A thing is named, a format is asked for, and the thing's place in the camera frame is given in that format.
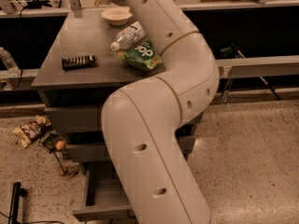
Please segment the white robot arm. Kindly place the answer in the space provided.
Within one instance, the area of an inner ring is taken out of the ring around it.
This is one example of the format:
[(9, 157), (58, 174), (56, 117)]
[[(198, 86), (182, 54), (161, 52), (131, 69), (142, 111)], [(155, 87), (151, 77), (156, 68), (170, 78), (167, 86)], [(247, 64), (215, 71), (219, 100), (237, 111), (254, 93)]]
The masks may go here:
[(196, 26), (173, 0), (126, 3), (161, 55), (164, 72), (106, 100), (107, 150), (139, 224), (216, 224), (175, 132), (211, 103), (219, 68)]

